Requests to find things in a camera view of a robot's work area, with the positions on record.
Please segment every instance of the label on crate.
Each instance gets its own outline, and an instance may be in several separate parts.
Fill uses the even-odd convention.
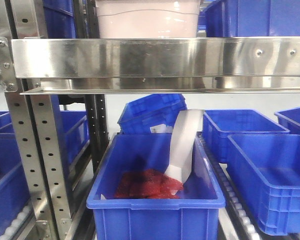
[[[152,134],[171,134],[174,128],[172,126],[167,126],[165,124],[159,124],[150,127]]]

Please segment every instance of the storage rack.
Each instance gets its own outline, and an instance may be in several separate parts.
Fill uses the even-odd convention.
[[[96,175],[108,145],[103,94],[300,93],[300,37],[97,39],[94,2],[73,1],[81,39],[45,39],[41,0],[0,0],[0,81],[33,205],[19,240],[93,239],[89,185],[80,183],[90,162]],[[90,145],[72,171],[65,167],[56,94],[85,95]],[[219,239],[274,239],[257,230],[231,180],[212,156],[211,162],[228,202]]]

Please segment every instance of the white plastic container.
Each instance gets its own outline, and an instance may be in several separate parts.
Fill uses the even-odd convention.
[[[200,0],[96,0],[100,37],[195,38]]]

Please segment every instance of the white wall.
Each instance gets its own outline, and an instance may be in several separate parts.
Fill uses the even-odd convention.
[[[147,94],[106,95],[109,136],[119,132],[117,121],[125,104]],[[235,109],[251,108],[277,121],[274,112],[300,106],[300,93],[193,93],[184,94],[188,109]],[[0,92],[0,111],[7,110],[3,92]],[[84,110],[85,105],[75,103],[69,110]]]

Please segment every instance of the metal screw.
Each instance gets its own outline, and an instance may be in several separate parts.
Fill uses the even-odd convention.
[[[260,56],[260,55],[264,54],[264,51],[261,50],[261,49],[258,49],[258,50],[256,51],[256,54],[257,54],[258,56]]]
[[[4,47],[6,44],[4,41],[0,40],[0,47]]]
[[[5,63],[3,64],[3,67],[4,67],[5,69],[8,69],[8,68],[10,68],[10,64],[7,63],[7,62],[5,62]]]
[[[15,87],[15,85],[13,83],[9,83],[8,86],[7,86],[7,89],[8,90],[13,90]]]

